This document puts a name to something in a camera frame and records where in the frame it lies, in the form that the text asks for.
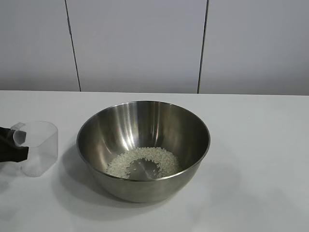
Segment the stainless steel bowl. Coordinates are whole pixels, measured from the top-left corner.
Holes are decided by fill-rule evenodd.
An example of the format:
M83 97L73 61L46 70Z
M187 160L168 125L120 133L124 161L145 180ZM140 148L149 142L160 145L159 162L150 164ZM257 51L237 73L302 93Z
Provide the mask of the stainless steel bowl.
M108 192L131 202L156 202L184 187L197 171L210 146L210 134L195 114L158 101L134 101L104 109L79 131L77 147L97 182ZM161 147L178 157L182 171L145 179L153 165L142 163L139 175L122 179L106 174L119 154L137 147Z

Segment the plastic measuring cup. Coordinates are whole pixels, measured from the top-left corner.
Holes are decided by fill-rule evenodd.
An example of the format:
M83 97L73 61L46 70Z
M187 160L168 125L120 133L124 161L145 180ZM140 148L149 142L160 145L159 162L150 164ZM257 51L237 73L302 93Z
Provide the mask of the plastic measuring cup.
M20 162L21 170L28 176L45 173L58 158L58 129L44 121L17 123L11 127L16 146L29 147L28 158Z

